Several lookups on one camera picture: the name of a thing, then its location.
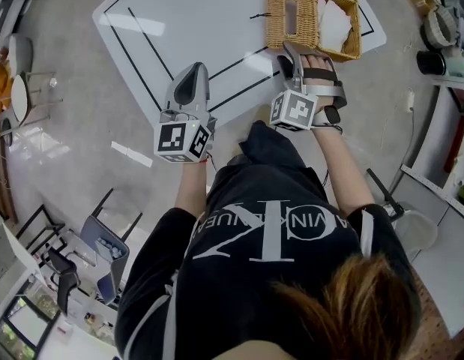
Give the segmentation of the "person's right hand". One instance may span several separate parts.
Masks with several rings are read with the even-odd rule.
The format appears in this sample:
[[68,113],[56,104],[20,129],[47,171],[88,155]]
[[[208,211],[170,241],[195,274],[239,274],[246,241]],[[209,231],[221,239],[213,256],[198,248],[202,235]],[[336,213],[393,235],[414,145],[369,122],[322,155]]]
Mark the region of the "person's right hand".
[[[330,62],[317,55],[301,55],[301,62],[304,68],[322,69],[332,71]],[[334,81],[327,79],[303,79],[305,85],[311,86],[334,86]]]

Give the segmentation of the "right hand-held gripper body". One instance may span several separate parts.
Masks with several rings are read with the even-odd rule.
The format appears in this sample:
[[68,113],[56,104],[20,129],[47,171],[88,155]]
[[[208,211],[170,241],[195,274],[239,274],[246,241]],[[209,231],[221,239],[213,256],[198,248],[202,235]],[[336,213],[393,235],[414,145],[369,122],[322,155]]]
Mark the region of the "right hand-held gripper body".
[[330,85],[305,85],[295,88],[292,80],[271,104],[269,123],[288,131],[310,131],[314,128],[338,126],[338,109],[346,105],[346,96],[340,81]]

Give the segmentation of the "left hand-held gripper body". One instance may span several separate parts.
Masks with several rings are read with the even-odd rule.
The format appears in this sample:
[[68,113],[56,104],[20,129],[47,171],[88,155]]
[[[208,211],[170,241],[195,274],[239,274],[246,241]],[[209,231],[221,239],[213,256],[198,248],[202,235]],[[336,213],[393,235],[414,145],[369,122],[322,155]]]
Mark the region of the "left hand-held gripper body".
[[216,122],[209,112],[162,111],[154,129],[154,154],[174,164],[207,161]]

